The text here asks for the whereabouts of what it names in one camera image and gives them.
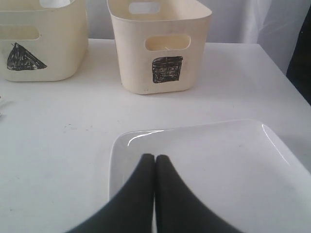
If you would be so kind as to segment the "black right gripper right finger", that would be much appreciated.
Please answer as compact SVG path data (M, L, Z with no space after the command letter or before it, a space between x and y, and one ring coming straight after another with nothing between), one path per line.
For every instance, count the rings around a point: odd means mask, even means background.
M156 157L155 215L159 233L238 233L187 187L166 155Z

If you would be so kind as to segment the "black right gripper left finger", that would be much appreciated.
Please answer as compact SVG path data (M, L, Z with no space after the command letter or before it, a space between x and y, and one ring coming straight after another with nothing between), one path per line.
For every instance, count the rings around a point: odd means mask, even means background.
M143 154L120 191L70 233L151 233L155 192L155 156Z

